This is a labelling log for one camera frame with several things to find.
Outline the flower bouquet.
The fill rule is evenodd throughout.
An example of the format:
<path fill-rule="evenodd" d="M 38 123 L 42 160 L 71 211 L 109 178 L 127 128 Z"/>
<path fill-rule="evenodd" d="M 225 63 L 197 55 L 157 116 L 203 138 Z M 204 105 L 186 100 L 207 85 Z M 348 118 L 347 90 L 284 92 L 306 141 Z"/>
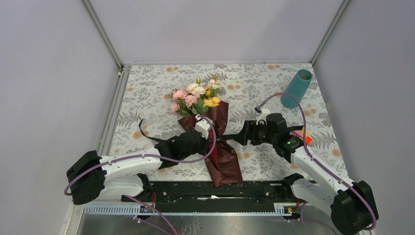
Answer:
<path fill-rule="evenodd" d="M 210 143 L 202 154 L 208 154 L 205 163 L 216 187 L 242 182 L 237 153 L 224 139 L 229 112 L 229 104 L 219 97 L 224 92 L 218 74 L 214 73 L 208 75 L 205 83 L 198 78 L 183 90 L 170 93 L 171 111 L 182 116 L 179 124 L 184 130 L 196 128 L 197 115 L 207 117 L 213 125 L 207 140 L 216 143 Z"/>

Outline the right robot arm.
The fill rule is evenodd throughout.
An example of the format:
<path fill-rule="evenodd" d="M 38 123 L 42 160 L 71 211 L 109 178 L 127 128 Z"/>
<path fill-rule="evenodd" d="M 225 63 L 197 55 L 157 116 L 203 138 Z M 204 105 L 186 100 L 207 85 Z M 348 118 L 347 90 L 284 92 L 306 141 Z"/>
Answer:
<path fill-rule="evenodd" d="M 302 126 L 288 127 L 280 113 L 261 114 L 257 120 L 245 121 L 238 134 L 226 135 L 241 145 L 270 144 L 278 156 L 294 164 L 314 180 L 300 174 L 283 179 L 281 197 L 288 202 L 296 198 L 310 203 L 330 216 L 343 235 L 355 235 L 372 229 L 379 214 L 372 189 L 365 181 L 355 182 L 325 164 L 303 138 L 294 135 Z"/>

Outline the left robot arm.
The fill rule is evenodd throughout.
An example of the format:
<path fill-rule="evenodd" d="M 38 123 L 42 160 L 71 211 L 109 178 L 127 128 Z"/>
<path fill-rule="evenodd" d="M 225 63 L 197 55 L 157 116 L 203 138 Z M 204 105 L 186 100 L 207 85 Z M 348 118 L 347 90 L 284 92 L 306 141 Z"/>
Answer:
<path fill-rule="evenodd" d="M 204 160 L 214 137 L 215 133 L 211 130 L 191 129 L 143 152 L 99 156 L 95 150 L 88 151 L 67 170 L 68 185 L 64 194 L 71 196 L 75 205 L 122 195 L 146 201 L 151 197 L 152 189 L 143 182 L 140 174 L 190 164 L 192 161 L 187 158 L 194 154 L 200 154 L 200 160 Z"/>

